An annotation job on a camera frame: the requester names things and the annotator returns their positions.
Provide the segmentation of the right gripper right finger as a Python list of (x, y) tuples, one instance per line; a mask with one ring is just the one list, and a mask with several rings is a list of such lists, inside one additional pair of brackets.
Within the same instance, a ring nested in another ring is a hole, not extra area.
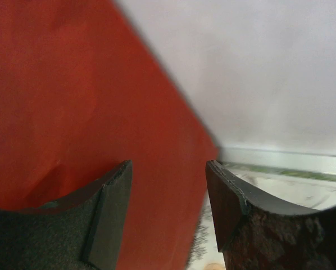
[(336, 206), (315, 210), (206, 163), (218, 251), (227, 269), (336, 269)]

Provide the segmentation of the red paper bag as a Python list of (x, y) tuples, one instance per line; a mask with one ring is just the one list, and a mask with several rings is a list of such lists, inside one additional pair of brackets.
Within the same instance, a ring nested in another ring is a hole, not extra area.
[(71, 193), (124, 160), (118, 269), (183, 269), (217, 149), (113, 1), (0, 1), (0, 209)]

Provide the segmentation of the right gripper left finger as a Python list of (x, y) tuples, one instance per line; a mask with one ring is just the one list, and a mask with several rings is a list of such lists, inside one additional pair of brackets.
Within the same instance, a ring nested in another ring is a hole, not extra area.
[(38, 208), (0, 209), (0, 269), (115, 269), (133, 165)]

